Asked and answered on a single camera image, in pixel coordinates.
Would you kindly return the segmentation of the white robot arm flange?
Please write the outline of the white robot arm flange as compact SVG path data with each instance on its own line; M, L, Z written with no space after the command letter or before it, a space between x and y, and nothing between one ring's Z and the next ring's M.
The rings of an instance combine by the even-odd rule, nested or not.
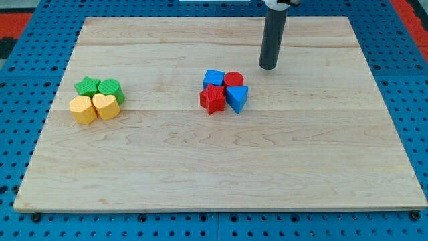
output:
M275 11L284 11L290 7L297 7L302 0L263 0L265 5Z

